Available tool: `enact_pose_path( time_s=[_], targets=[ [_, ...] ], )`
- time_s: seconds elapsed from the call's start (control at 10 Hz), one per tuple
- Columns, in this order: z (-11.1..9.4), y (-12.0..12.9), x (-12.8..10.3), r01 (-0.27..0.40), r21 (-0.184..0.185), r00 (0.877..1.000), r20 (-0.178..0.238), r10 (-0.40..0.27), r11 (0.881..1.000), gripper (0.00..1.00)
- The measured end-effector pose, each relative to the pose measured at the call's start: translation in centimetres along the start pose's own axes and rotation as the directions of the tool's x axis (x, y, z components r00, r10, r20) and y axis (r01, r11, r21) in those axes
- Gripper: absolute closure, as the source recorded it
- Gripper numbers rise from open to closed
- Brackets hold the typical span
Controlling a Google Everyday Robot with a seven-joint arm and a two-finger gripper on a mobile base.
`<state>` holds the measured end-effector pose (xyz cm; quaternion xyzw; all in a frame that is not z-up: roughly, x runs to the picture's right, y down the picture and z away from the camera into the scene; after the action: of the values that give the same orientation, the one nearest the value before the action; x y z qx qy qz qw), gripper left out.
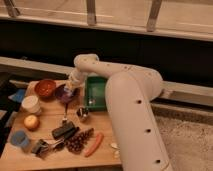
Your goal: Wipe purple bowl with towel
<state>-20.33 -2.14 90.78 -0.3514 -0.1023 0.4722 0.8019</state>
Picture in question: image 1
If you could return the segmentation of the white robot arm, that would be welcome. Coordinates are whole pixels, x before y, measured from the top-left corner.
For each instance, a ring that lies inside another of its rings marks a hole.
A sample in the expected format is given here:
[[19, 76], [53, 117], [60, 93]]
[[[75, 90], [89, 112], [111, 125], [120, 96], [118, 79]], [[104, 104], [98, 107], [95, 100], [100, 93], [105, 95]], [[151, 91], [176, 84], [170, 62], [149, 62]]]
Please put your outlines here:
[[123, 171], [173, 171], [150, 101], [163, 89], [154, 69], [103, 62], [95, 54], [74, 58], [71, 85], [81, 85], [95, 73], [107, 79], [106, 107], [120, 151]]

